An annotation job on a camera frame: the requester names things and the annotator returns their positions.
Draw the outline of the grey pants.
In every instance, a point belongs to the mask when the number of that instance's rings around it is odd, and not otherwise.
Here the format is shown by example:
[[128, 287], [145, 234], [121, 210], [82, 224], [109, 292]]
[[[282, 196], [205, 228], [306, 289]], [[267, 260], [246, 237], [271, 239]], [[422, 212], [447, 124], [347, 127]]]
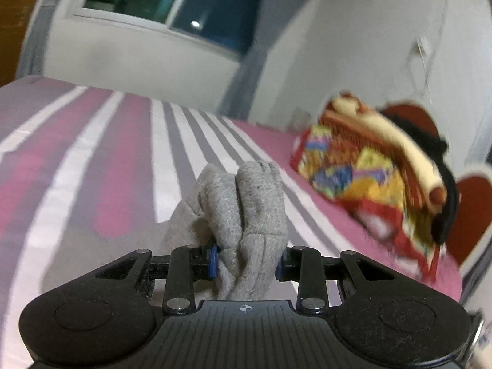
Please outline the grey pants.
[[165, 225], [159, 250], [217, 242], [218, 275], [194, 285], [198, 302], [261, 300], [288, 243], [284, 191], [272, 162], [245, 162], [235, 174], [213, 164]]

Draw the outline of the colourful folded blanket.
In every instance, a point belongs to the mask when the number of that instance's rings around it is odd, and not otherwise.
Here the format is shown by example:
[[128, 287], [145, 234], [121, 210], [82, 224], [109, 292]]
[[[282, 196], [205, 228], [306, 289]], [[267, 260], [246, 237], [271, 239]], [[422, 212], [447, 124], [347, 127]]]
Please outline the colourful folded blanket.
[[431, 236], [434, 217], [410, 197], [398, 161], [356, 133], [313, 124], [296, 137], [290, 165], [318, 194], [415, 266], [420, 278], [435, 281], [441, 248]]

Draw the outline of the striped pink grey bed sheet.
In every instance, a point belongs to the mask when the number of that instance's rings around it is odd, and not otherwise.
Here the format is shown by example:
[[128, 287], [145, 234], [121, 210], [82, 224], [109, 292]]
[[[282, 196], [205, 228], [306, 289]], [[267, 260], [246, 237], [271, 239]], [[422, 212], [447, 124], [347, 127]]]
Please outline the striped pink grey bed sheet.
[[[1, 90], [1, 365], [4, 368], [456, 368], [470, 318], [456, 292], [318, 194], [291, 167], [284, 136], [132, 94], [26, 77]], [[137, 249], [155, 256], [202, 170], [272, 162], [283, 183], [286, 248], [356, 251], [395, 271], [328, 312], [296, 310], [298, 284], [261, 300], [196, 300], [164, 314], [98, 279]]]

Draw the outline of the cream brown plush blanket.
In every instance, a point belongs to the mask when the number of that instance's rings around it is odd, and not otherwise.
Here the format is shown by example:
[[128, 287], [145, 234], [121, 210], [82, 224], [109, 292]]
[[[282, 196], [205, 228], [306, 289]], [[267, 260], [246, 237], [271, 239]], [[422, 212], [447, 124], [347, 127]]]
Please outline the cream brown plush blanket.
[[444, 162], [448, 148], [444, 139], [393, 113], [381, 113], [349, 93], [331, 99], [319, 123], [338, 125], [394, 160], [404, 179], [407, 202], [430, 213], [436, 244], [447, 241], [458, 211], [459, 191]]

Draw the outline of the red white headboard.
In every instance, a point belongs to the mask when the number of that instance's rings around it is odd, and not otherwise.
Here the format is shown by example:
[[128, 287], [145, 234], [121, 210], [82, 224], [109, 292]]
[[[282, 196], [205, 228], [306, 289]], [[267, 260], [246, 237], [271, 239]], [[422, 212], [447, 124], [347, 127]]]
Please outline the red white headboard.
[[466, 275], [479, 261], [490, 242], [485, 235], [491, 225], [491, 183], [484, 173], [456, 178], [444, 162], [448, 143], [440, 136], [431, 116], [413, 102], [389, 105], [381, 114], [399, 126], [436, 164], [447, 189], [442, 212], [434, 217], [431, 234], [444, 242]]

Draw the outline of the grey curtain left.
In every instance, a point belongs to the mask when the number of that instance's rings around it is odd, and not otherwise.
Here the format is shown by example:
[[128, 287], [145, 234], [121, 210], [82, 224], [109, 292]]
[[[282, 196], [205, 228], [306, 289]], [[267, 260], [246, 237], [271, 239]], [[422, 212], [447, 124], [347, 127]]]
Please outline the grey curtain left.
[[15, 78], [42, 75], [49, 31], [61, 0], [37, 0], [22, 42]]

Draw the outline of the grey curtain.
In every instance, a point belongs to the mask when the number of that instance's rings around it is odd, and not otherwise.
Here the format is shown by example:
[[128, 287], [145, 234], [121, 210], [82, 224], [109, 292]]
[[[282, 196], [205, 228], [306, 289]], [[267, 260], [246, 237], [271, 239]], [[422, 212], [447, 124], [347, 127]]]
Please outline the grey curtain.
[[22, 42], [15, 78], [42, 75], [49, 31], [61, 0], [37, 0]]
[[239, 120], [248, 118], [269, 50], [307, 1], [260, 0], [253, 41], [223, 97], [220, 115]]

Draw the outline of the white framed window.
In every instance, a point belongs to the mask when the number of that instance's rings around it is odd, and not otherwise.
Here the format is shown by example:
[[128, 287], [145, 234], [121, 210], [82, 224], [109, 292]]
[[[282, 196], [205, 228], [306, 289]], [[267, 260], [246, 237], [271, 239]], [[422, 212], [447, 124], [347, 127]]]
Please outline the white framed window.
[[244, 55], [253, 42], [260, 0], [74, 0], [73, 15], [195, 40]]

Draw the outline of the grey curtain right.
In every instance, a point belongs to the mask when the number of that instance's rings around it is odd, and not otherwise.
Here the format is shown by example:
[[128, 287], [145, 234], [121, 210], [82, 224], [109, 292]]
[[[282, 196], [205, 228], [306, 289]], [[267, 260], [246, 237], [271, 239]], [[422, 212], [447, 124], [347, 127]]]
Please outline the grey curtain right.
[[223, 97], [220, 115], [239, 120], [248, 118], [269, 50], [307, 1], [260, 0], [253, 41]]

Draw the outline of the brown wooden door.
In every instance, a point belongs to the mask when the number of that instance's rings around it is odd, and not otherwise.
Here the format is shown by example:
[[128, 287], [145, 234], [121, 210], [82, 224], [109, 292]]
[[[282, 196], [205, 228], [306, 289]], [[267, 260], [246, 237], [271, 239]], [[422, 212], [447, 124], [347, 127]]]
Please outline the brown wooden door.
[[1, 0], [1, 86], [15, 78], [22, 42], [37, 0]]

